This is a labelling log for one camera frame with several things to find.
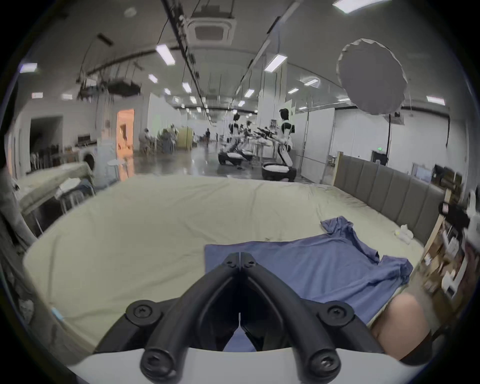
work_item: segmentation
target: humanoid robot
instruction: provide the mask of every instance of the humanoid robot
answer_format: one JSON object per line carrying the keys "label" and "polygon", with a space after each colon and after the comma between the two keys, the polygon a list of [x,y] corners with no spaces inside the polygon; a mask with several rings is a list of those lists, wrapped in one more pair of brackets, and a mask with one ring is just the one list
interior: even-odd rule
{"label": "humanoid robot", "polygon": [[289,147],[288,139],[291,133],[295,132],[295,126],[288,121],[288,109],[280,110],[280,117],[283,120],[280,131],[275,134],[271,131],[261,130],[265,138],[278,143],[277,153],[282,159],[282,164],[279,163],[265,163],[262,165],[262,177],[264,180],[281,181],[288,179],[294,181],[297,175],[297,170],[293,168],[293,161],[288,155]]}

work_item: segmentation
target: person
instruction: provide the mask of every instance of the person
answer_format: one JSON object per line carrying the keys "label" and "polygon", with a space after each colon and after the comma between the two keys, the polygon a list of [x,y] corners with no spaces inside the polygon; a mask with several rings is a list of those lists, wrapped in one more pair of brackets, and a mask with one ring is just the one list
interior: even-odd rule
{"label": "person", "polygon": [[205,132],[205,139],[207,140],[207,145],[210,142],[210,129],[207,128],[207,132]]}
{"label": "person", "polygon": [[405,364],[425,364],[432,356],[430,327],[422,307],[409,293],[395,296],[371,331],[387,355]]}
{"label": "person", "polygon": [[145,128],[143,132],[140,132],[138,135],[138,141],[140,142],[140,151],[142,153],[148,153],[150,148],[150,135],[148,134],[148,129]]}

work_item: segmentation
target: doorway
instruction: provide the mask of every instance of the doorway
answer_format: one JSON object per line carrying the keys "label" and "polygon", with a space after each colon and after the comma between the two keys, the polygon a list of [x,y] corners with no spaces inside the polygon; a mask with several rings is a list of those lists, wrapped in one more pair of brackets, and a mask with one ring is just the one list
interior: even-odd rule
{"label": "doorway", "polygon": [[31,120],[30,167],[32,171],[60,165],[62,127],[62,116]]}
{"label": "doorway", "polygon": [[134,110],[126,109],[117,114],[117,157],[125,159],[133,155]]}

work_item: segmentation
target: blue cloth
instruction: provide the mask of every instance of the blue cloth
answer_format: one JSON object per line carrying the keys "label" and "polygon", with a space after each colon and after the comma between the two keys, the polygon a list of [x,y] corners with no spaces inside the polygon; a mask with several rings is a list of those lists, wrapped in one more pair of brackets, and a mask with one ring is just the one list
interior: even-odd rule
{"label": "blue cloth", "polygon": [[[353,224],[343,216],[323,221],[322,226],[326,234],[295,241],[206,245],[205,272],[232,252],[248,252],[301,298],[346,302],[368,323],[395,290],[408,283],[413,266],[399,257],[384,256],[380,261],[377,251],[358,239]],[[254,349],[239,328],[225,351]]]}

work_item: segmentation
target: screw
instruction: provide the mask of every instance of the screw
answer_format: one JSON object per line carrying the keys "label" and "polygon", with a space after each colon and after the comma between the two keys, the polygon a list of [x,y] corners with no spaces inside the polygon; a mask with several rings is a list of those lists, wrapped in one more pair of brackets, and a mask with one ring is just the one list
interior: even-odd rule
{"label": "screw", "polygon": [[164,351],[147,351],[142,357],[142,368],[150,378],[166,377],[173,370],[173,361]]}
{"label": "screw", "polygon": [[137,308],[135,308],[133,314],[140,319],[144,319],[152,314],[152,308],[150,308],[148,305],[139,305]]}
{"label": "screw", "polygon": [[340,360],[332,352],[317,352],[310,359],[310,372],[317,377],[335,374],[340,367]]}
{"label": "screw", "polygon": [[332,307],[328,310],[328,314],[333,319],[342,319],[346,316],[345,310],[340,307]]}

